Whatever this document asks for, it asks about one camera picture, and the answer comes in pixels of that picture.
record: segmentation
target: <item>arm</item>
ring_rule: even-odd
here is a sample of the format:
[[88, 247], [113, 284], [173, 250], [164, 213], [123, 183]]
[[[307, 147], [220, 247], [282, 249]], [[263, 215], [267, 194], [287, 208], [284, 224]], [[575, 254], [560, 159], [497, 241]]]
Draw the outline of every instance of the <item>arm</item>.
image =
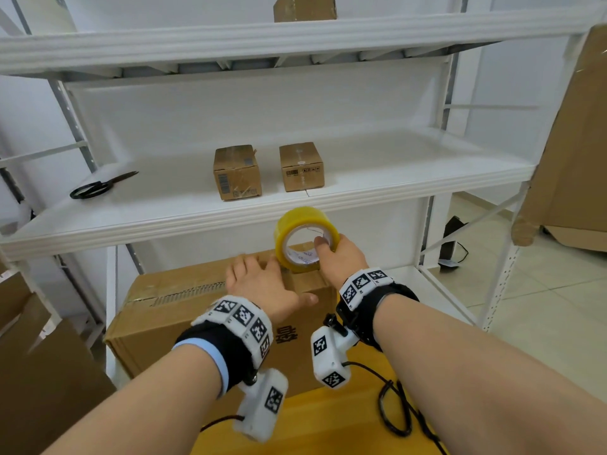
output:
[[[275, 258], [265, 270], [255, 257], [236, 258], [227, 269], [226, 287], [231, 295], [258, 305], [273, 324], [318, 301], [313, 294], [285, 290]], [[221, 389], [214, 360], [197, 346], [178, 346], [93, 409], [43, 455], [187, 455]]]
[[[315, 244], [338, 290], [368, 267], [345, 237], [336, 253]], [[373, 330], [452, 454], [604, 453], [607, 405], [496, 337], [396, 294], [377, 308]]]

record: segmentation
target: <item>large cardboard box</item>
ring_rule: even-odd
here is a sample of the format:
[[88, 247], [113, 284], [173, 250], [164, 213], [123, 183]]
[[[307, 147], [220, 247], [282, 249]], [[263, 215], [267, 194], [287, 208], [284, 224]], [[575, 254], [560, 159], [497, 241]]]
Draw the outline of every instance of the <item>large cardboard box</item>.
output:
[[607, 25], [594, 27], [512, 227], [518, 246], [540, 226], [566, 246], [607, 251]]
[[274, 22], [329, 21], [337, 19], [335, 0], [277, 0]]
[[9, 272], [0, 282], [0, 446], [38, 455], [115, 388], [69, 321], [55, 326]]
[[213, 175], [224, 201], [258, 197], [262, 181], [251, 145], [235, 145], [215, 151]]
[[[301, 246], [302, 250], [310, 248], [310, 244]], [[258, 254], [262, 265], [272, 252]], [[190, 323], [225, 295], [225, 270], [231, 261], [218, 260], [135, 279], [105, 336], [128, 375], [139, 375], [170, 352], [175, 339]], [[313, 373], [310, 337], [322, 326], [326, 314], [334, 312], [337, 294], [319, 271], [293, 274], [284, 270], [282, 278], [288, 289], [300, 294], [312, 292], [319, 298], [314, 307], [274, 326], [274, 343], [263, 362], [263, 367], [275, 367], [286, 375], [288, 396], [293, 396], [321, 387]], [[232, 389], [215, 404], [205, 421], [235, 413], [242, 397], [238, 388]]]
[[312, 142], [281, 146], [280, 165], [285, 191], [325, 186], [325, 167]]

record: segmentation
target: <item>yellow surface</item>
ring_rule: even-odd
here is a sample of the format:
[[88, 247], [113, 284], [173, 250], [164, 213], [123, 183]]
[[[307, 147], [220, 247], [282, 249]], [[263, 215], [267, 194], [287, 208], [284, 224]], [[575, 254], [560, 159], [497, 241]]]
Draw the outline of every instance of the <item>yellow surface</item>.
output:
[[[375, 369], [387, 379], [395, 379], [388, 361], [373, 348], [358, 344], [348, 351], [348, 358]], [[340, 390], [320, 388], [287, 398], [274, 435], [266, 444], [251, 442], [233, 432], [232, 422], [223, 422], [199, 436], [192, 455], [439, 454], [415, 418], [413, 433], [406, 438], [393, 435], [383, 426], [377, 410], [382, 386], [377, 377], [352, 367], [352, 380]], [[396, 394], [388, 392], [384, 404], [389, 419], [403, 428]]]
[[284, 214], [276, 223], [274, 229], [274, 242], [276, 244], [276, 257], [281, 265], [289, 268], [293, 273], [301, 273], [305, 271], [317, 270], [320, 268], [319, 263], [313, 263], [308, 266], [295, 265], [283, 253], [282, 247], [286, 236], [295, 228], [302, 225], [320, 226], [327, 229], [331, 234], [331, 250], [335, 251], [339, 244], [339, 233], [328, 217], [321, 210], [315, 207], [303, 206], [291, 209]]

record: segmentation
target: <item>scissors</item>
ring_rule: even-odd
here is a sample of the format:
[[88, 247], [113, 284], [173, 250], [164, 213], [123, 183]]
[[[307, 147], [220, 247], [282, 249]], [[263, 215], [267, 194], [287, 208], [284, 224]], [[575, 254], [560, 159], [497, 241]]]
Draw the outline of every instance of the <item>scissors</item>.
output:
[[139, 171], [131, 171], [126, 174], [119, 175], [118, 177], [114, 177], [113, 179], [108, 180], [107, 182], [97, 181], [91, 184], [82, 185], [78, 187], [72, 193], [70, 193], [70, 198], [72, 199], [88, 199], [95, 198], [99, 195], [102, 195], [106, 191], [110, 191], [114, 184], [120, 181], [123, 181], [129, 177], [133, 177], [133, 175], [138, 174]]

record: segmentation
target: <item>person's left arm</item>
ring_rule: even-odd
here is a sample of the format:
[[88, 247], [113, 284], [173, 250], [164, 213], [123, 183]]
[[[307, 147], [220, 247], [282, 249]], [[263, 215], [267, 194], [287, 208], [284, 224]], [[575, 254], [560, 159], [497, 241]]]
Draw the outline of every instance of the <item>person's left arm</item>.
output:
[[[258, 305], [273, 324], [317, 302], [312, 294], [285, 289], [275, 258], [262, 270], [255, 257], [237, 257], [227, 269], [226, 287]], [[183, 344], [99, 404], [43, 455], [189, 454], [221, 390], [214, 359]]]

